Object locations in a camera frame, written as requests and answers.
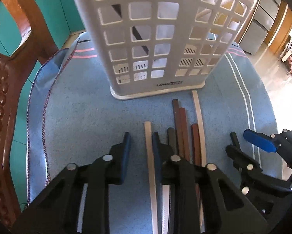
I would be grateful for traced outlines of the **dark brown chopstick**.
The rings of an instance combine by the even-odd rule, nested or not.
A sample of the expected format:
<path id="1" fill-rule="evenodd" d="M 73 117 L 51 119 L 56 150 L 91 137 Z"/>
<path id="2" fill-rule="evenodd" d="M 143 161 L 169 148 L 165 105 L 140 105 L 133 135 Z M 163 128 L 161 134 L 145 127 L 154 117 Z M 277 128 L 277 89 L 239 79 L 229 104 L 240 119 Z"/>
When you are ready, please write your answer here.
<path id="1" fill-rule="evenodd" d="M 172 100 L 172 106 L 173 106 L 173 113 L 174 113 L 174 123 L 175 123 L 175 127 L 176 127 L 178 153 L 181 157 L 184 157 L 184 145 L 183 145 L 180 108 L 179 108 L 178 99 Z"/>

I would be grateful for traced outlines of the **blue striped towel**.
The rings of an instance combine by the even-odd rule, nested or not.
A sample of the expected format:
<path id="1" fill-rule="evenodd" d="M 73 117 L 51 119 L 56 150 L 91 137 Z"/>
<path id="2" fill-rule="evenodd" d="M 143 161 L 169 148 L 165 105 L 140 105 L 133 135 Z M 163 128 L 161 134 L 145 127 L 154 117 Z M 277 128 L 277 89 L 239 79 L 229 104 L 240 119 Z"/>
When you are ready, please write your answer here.
<path id="1" fill-rule="evenodd" d="M 225 148 L 236 132 L 242 151 L 263 172 L 280 178 L 282 160 L 243 138 L 246 129 L 277 132 L 270 98 L 246 54 L 233 43 L 203 88 L 198 90 L 206 140 L 207 162 L 214 163 L 235 184 L 240 174 Z M 132 138 L 125 181 L 109 188 L 111 233 L 151 233 L 151 201 L 144 122 L 150 121 L 160 140 L 174 126 L 172 100 L 178 99 L 189 124 L 197 122 L 190 90 L 152 97 L 118 100 L 110 93 L 103 65 L 88 34 L 58 52 L 37 72 L 27 110 L 27 194 L 32 202 L 69 163 L 87 165 Z"/>

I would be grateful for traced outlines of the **silver refrigerator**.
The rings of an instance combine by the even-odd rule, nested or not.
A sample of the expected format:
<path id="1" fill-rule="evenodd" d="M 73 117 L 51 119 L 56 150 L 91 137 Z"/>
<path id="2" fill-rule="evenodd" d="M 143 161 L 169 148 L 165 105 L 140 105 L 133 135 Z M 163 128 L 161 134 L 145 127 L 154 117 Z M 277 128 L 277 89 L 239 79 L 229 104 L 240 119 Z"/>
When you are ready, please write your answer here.
<path id="1" fill-rule="evenodd" d="M 274 24 L 280 4 L 281 0 L 260 0 L 254 18 L 239 44 L 243 51 L 255 54 L 259 50 Z"/>

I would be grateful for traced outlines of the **grey plastic utensil basket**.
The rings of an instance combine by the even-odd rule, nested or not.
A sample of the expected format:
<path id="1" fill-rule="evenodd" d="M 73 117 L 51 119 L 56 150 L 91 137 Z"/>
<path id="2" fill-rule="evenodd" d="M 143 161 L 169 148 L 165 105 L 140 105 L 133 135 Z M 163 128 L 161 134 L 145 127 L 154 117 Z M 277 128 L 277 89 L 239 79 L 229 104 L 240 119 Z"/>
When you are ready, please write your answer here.
<path id="1" fill-rule="evenodd" d="M 202 88 L 255 0 L 74 0 L 117 99 Z M 112 5 L 120 4 L 122 19 Z M 195 21 L 204 9 L 211 13 Z M 136 27 L 143 41 L 131 33 Z"/>

